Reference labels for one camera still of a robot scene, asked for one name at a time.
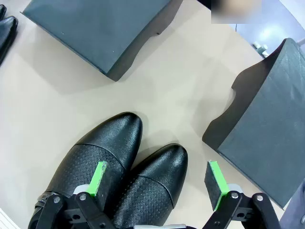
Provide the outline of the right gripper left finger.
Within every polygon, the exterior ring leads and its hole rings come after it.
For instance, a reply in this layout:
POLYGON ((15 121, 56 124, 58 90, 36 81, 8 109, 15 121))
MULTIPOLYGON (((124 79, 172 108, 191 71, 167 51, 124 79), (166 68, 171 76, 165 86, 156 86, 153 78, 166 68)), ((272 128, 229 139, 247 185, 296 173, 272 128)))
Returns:
POLYGON ((76 187, 71 197, 51 194, 35 214, 37 229, 113 229, 103 212, 109 193, 108 163, 99 162, 89 184, 76 187))

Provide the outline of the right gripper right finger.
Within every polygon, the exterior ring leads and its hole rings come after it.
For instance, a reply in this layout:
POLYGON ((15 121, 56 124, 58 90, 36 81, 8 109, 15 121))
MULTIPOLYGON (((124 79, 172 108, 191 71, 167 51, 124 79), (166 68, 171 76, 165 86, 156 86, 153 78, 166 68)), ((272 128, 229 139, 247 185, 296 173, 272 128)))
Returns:
POLYGON ((233 190, 227 184, 216 161, 207 163, 204 183, 213 208, 205 229, 226 229, 231 221, 239 221, 245 229, 279 229, 278 217, 265 193, 252 197, 233 190))

